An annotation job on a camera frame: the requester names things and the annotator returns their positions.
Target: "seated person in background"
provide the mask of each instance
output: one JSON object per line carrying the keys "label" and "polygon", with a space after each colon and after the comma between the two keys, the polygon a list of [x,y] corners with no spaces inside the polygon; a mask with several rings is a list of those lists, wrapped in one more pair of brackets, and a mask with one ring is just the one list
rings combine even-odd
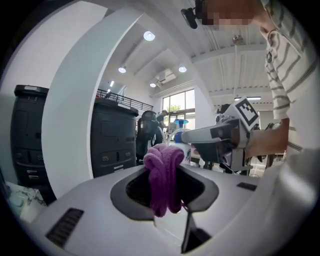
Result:
{"label": "seated person in background", "polygon": [[[168,115],[169,115],[168,111],[162,110],[161,114],[159,114],[158,117],[156,118],[156,120],[159,122],[159,127],[161,131],[163,131],[164,128],[168,128],[168,126],[166,126],[164,123],[165,117]],[[163,142],[162,132],[160,131],[160,129],[159,128],[156,129],[154,145],[157,145]]]}

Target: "purple cloth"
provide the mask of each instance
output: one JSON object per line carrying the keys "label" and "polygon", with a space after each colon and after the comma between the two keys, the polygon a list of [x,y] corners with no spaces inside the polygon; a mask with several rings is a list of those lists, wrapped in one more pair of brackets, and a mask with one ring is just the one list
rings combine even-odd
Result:
{"label": "purple cloth", "polygon": [[163,217],[167,207],[174,214],[181,210],[182,202],[176,184],[176,167],[184,158],[182,149],[165,144],[149,148],[144,156],[144,165],[150,170],[150,207],[157,217]]}

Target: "ceiling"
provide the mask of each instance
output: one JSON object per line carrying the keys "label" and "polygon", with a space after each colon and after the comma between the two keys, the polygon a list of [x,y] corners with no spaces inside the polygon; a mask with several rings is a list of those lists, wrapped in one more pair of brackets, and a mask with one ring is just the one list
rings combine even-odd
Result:
{"label": "ceiling", "polygon": [[[161,96],[170,88],[181,89],[193,82],[213,106],[231,103],[234,97],[261,96],[259,102],[254,102],[257,110],[272,109],[265,72],[265,39],[258,27],[249,25],[243,29],[214,31],[198,24],[197,29],[191,29],[180,10],[193,7],[193,0],[105,0],[100,4],[112,11],[131,4],[145,12],[119,43],[107,69],[109,65],[125,65],[127,72],[146,87],[155,82],[156,75],[170,69],[177,78],[159,84],[154,95]],[[154,33],[155,39],[144,40],[145,31]],[[242,36],[242,45],[233,44],[235,35]],[[186,66],[187,72],[180,73],[179,66]]]}

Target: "window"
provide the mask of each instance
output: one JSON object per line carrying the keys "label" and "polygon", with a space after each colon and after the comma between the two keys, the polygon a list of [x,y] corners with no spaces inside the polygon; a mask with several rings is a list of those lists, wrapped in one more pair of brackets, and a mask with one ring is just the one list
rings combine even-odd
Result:
{"label": "window", "polygon": [[181,93],[163,98],[162,109],[169,112],[164,123],[166,126],[173,123],[176,119],[185,119],[186,123],[183,127],[186,129],[195,129],[195,90],[187,90]]}

